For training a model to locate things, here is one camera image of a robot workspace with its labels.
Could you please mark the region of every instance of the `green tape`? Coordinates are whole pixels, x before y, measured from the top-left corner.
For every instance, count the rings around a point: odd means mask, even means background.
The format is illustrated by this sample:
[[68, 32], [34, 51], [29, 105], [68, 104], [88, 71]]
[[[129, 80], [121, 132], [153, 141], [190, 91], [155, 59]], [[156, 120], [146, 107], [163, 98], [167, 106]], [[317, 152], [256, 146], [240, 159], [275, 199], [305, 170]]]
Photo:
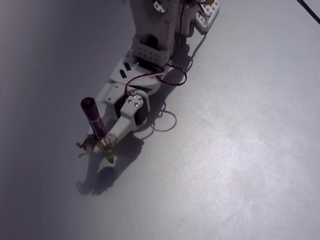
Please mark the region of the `green tape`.
[[103, 156], [108, 160], [109, 163], [114, 164], [115, 162], [115, 153], [112, 150], [105, 151]]
[[87, 153], [87, 152], [84, 152], [84, 153], [81, 153], [80, 155], [79, 155], [79, 158], [81, 158], [82, 156], [84, 156], [84, 155], [88, 155], [89, 153]]

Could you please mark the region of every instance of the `black wire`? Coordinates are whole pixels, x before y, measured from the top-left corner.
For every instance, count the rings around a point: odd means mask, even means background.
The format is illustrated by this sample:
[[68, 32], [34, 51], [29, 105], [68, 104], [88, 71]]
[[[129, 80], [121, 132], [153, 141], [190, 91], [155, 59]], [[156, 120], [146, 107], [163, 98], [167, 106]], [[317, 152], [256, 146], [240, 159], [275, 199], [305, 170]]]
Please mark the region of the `black wire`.
[[187, 76], [187, 73], [181, 67], [173, 66], [173, 65], [168, 64], [168, 63], [166, 65], [169, 66], [170, 68], [178, 69], [180, 72], [182, 72], [183, 75], [184, 75], [184, 81], [180, 82], [180, 83], [170, 83], [170, 82], [162, 80], [159, 76], [156, 76], [160, 83], [162, 83], [164, 85], [167, 85], [167, 86], [171, 86], [171, 87], [179, 87], [179, 86], [182, 86], [183, 84], [186, 83], [186, 81], [188, 79], [188, 76]]
[[180, 15], [180, 29], [179, 29], [179, 35], [178, 35], [178, 42], [175, 45], [173, 54], [171, 55], [170, 59], [173, 59], [174, 56], [176, 55], [176, 52], [177, 52], [177, 49], [178, 49], [178, 46], [179, 46], [179, 43], [180, 43], [181, 31], [182, 31], [182, 16], [183, 16], [184, 11], [185, 11], [185, 5], [186, 5], [186, 0], [183, 0], [183, 5], [182, 5], [181, 15]]
[[318, 24], [320, 24], [320, 18], [315, 14], [314, 11], [312, 11], [312, 9], [305, 3], [305, 1], [304, 0], [297, 0], [297, 1], [311, 15], [311, 17], [313, 17], [313, 19], [316, 20]]

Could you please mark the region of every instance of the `marker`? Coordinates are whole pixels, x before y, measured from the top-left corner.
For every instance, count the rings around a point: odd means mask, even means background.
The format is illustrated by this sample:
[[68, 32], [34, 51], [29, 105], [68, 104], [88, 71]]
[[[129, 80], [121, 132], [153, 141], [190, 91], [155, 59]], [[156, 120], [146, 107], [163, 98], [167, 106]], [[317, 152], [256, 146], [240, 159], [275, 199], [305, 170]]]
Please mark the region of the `marker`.
[[104, 123], [100, 117], [96, 101], [92, 97], [86, 97], [81, 101], [81, 107], [88, 118], [89, 124], [96, 138], [100, 141], [107, 135]]

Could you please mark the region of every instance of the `white surface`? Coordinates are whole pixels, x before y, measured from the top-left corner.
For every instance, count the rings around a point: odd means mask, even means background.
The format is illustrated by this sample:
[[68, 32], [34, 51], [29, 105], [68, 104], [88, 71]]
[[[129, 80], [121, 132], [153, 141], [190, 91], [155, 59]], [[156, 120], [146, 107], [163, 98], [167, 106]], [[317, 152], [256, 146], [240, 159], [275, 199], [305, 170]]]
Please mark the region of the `white surface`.
[[320, 26], [295, 0], [220, 5], [187, 84], [151, 102], [176, 126], [124, 139], [108, 190], [81, 195], [80, 101], [128, 50], [129, 3], [0, 3], [0, 239], [318, 239]]

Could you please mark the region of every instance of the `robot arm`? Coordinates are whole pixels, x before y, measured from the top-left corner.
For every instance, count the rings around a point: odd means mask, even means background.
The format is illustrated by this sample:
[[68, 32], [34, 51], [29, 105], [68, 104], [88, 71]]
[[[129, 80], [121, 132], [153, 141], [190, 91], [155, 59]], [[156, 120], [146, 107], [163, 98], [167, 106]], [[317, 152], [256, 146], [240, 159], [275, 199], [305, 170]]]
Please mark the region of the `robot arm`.
[[[207, 32], [218, 14], [217, 0], [206, 0], [204, 9], [199, 2], [203, 0], [130, 0], [136, 27], [132, 46], [127, 58], [119, 61], [95, 99], [97, 115], [102, 116], [102, 119], [99, 116], [100, 125], [104, 127], [109, 119], [117, 122], [107, 134], [102, 131], [104, 134], [98, 135], [89, 119], [88, 137], [83, 144], [77, 144], [78, 147], [88, 153], [106, 152], [145, 124], [150, 111], [149, 96], [161, 85], [148, 67], [163, 69], [159, 74], [164, 77], [174, 51], [175, 31], [187, 35], [190, 22], [195, 21], [203, 32]], [[200, 8], [208, 18], [199, 14]], [[132, 82], [137, 76], [144, 77]]]

